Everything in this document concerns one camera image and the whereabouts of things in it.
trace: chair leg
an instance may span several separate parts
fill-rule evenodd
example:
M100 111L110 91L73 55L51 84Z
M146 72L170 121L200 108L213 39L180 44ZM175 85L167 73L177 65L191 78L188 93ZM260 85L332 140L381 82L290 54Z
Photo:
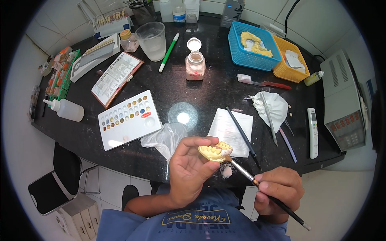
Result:
M100 190L98 192L86 192L86 184L87 184L88 173L89 173L89 171L91 171L91 170L93 170L93 169L95 169L97 167L99 167L99 165L96 165L94 167L90 167L90 168L88 168L88 169L86 169L86 170L84 170L82 172L81 177L82 177L83 174L86 174L86 179L85 179L85 186L83 188L83 192L79 191L79 193L82 193L82 194L100 194Z

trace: black chair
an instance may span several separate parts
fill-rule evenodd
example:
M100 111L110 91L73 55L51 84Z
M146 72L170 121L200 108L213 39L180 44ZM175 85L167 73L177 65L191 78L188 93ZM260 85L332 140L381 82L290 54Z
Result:
M59 208L66 205L68 202L76 198L79 193L79 180L85 174L85 186L83 194L99 194L98 192L86 192L86 183L88 172L97 168L98 165L83 170L82 161L75 153L61 147L57 142L54 150L54 170L43 177L37 179L28 185L28 191L32 200L43 216L46 216ZM56 173L60 182L66 190L74 195L68 199L59 184L56 182L53 173Z

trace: black granite countertop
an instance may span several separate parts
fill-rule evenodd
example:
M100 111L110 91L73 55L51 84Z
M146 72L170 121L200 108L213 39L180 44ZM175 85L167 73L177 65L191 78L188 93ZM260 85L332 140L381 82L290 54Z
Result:
M206 136L210 129L217 108L239 109L242 113L253 116L252 146L261 163L262 171L285 166L296 170L300 175L336 163L344 158L323 125L324 101L323 84L321 81L310 87L303 82L293 83L275 77L270 72L237 66L232 62L227 35L229 29L219 27L220 19L210 16L200 16L198 24L183 24L175 26L165 23L166 45L170 45L176 33L179 39L174 46L162 73L158 72L161 61L150 61L142 49L133 53L145 63L134 74L110 106L114 106L145 90L150 90L162 123L168 122L168 113L177 103L187 102L197 111L198 121L188 132L189 136ZM200 52L206 60L206 71L203 81L187 81L185 74L185 57L190 53L186 42L191 37L197 37L202 42ZM87 49L97 44L98 40L89 38L72 46L73 50L81 49L83 54ZM318 61L306 51L301 51L311 73L319 70ZM136 177L158 182L168 182L168 165L165 158L155 148L141 147L140 140L132 141L121 147L104 151L99 131L97 116L104 107L91 94L91 88L96 83L98 70L105 71L119 54L110 57L97 67L86 73L75 83L71 83L66 99L83 106L85 115L80 122L74 122L57 116L48 107L44 108L44 90L50 75L44 77L40 84L42 88L36 107L34 127L51 137L66 149L80 157ZM237 81L236 75L248 74L253 81L271 81L286 84L291 90L278 88L250 86ZM282 125L292 145L298 162L294 163L290 152L280 134L277 133L278 147L274 144L270 128L259 117L251 100L244 100L248 95L255 95L260 91L278 93L288 104L292 117L287 118L294 135ZM310 142L306 109L316 109L319 123L319 155L311 160L309 156ZM261 171L254 160L249 158L235 158L245 169L255 175ZM212 187L235 187L250 185L248 180L239 172L234 171L228 179L223 179L219 171L207 180L206 185Z

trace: drawer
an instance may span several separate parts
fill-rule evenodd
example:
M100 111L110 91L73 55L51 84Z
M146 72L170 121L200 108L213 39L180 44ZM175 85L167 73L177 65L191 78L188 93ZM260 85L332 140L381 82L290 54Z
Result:
M83 224L82 216L80 215L80 213L77 213L74 216L72 216L72 219L74 221L75 227L78 230L78 233L82 241L90 241L90 238L88 237L87 230Z
M100 217L99 217L99 211L97 204L95 203L91 207L88 208L88 212L90 214L91 222L94 227L95 234L98 233L98 227L99 227L99 222L100 222Z
M94 227L93 227L92 222L91 222L90 214L88 213L88 209L81 211L80 216L82 217L83 224L86 228L86 232L88 234L88 237L90 239L94 238L95 237L95 231L94 231Z

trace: white drawer cabinet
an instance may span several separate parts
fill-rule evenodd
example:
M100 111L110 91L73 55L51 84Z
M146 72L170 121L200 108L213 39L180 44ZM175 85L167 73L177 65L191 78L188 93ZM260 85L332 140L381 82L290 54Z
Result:
M89 241L98 233L99 212L96 202L84 194L59 209L67 230L78 241Z

